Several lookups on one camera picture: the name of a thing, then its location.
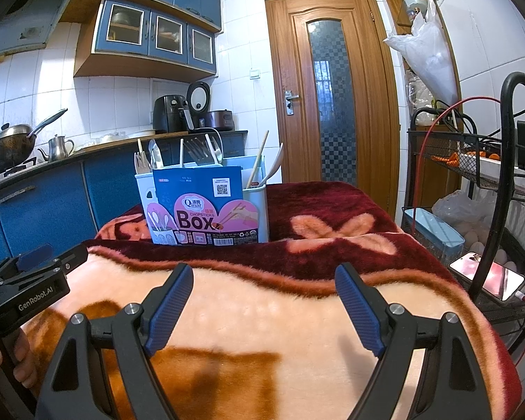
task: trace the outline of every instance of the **countertop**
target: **countertop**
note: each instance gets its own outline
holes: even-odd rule
[[[236,134],[247,134],[246,130],[243,131],[221,131],[221,136],[225,138],[229,135],[236,135]],[[196,133],[168,133],[168,134],[158,134],[155,136],[146,136],[140,138],[142,142],[142,147],[144,147],[144,150],[147,151],[148,149],[148,143],[151,139],[155,139],[157,141],[170,141],[171,139],[180,139],[180,138],[191,138],[191,137],[198,137],[199,134]],[[137,146],[137,138],[132,139],[124,139],[124,140],[116,140],[113,142],[109,142],[106,144],[101,144],[98,146],[92,146],[88,147],[83,150],[79,150],[74,154],[71,154],[68,158],[60,161],[53,161],[53,162],[44,162],[41,164],[37,164],[34,167],[28,168],[26,170],[23,170],[21,172],[18,172],[17,174],[10,175],[9,177],[4,178],[3,180],[0,180],[0,190],[7,188],[8,186],[11,186],[15,184],[16,182],[20,180],[28,179],[36,174],[41,174],[42,172],[46,172],[50,169],[55,169],[57,167],[62,167],[74,162],[80,162],[84,160],[88,160],[91,158],[96,158],[105,154],[109,153],[115,153],[117,151],[128,151],[129,153],[135,152],[138,150]]]

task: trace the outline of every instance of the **red blanket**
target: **red blanket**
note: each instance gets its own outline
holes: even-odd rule
[[[335,294],[334,270],[348,261],[413,314],[455,311],[482,368],[493,418],[511,415],[521,384],[501,340],[449,271],[369,197],[345,183],[311,182],[269,185],[267,198],[267,244],[154,245],[141,206],[106,224],[88,242],[90,260],[70,275],[72,293],[45,313],[54,325],[37,320],[28,327],[40,372],[71,314],[110,315],[141,301],[183,260],[195,270],[195,287],[153,361],[182,420],[346,419],[375,365]],[[420,373],[418,351],[415,357],[410,389]],[[175,378],[169,362],[184,375]],[[195,368],[205,365],[222,370],[205,369],[205,386],[191,386]],[[121,415],[132,418],[116,365],[110,368]],[[394,418],[406,418],[413,395],[405,390]]]

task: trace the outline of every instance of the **range hood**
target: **range hood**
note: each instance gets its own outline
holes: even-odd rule
[[[43,49],[70,0],[16,0],[0,21],[0,56]]]

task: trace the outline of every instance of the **open rice cooker lid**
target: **open rice cooker lid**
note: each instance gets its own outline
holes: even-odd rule
[[[201,114],[210,108],[210,86],[205,82],[194,82],[187,90],[187,102],[191,114]]]

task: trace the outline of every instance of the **kettle spout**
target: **kettle spout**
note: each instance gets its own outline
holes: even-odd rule
[[[43,159],[45,161],[49,160],[49,156],[47,154],[45,154],[45,152],[42,149],[38,148],[37,150],[41,153],[41,155],[42,155],[42,157],[43,157]]]

